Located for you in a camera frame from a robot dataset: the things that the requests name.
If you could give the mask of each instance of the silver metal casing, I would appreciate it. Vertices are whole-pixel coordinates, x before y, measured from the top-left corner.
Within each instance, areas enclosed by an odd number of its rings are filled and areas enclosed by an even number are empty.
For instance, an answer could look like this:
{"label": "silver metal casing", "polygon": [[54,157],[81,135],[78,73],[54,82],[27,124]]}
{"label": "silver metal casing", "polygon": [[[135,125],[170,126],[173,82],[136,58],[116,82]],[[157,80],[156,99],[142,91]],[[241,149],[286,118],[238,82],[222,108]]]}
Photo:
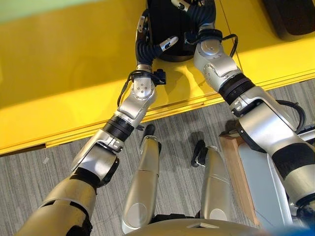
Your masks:
{"label": "silver metal casing", "polygon": [[200,218],[231,220],[230,183],[215,147],[208,147],[201,195]]}
{"label": "silver metal casing", "polygon": [[155,136],[146,136],[143,139],[140,153],[141,160],[123,210],[122,229],[125,234],[149,224],[156,206],[159,153]]}

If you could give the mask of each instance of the yellow tabletop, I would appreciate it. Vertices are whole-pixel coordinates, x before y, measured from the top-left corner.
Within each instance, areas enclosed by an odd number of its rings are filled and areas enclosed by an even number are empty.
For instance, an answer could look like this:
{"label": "yellow tabletop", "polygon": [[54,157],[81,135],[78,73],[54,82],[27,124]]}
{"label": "yellow tabletop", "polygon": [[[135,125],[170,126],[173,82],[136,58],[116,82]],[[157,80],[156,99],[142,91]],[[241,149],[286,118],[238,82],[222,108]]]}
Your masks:
{"label": "yellow tabletop", "polygon": [[[216,27],[239,35],[234,59],[244,73],[266,89],[314,77],[314,35],[277,39],[254,2],[216,1]],[[241,6],[246,14],[236,15]],[[144,8],[145,0],[107,0],[0,25],[0,154],[69,142],[103,126],[135,69],[135,27]],[[232,41],[223,46],[229,53]],[[166,71],[167,85],[157,87],[144,121],[222,101],[192,60],[156,60],[154,68]]]}

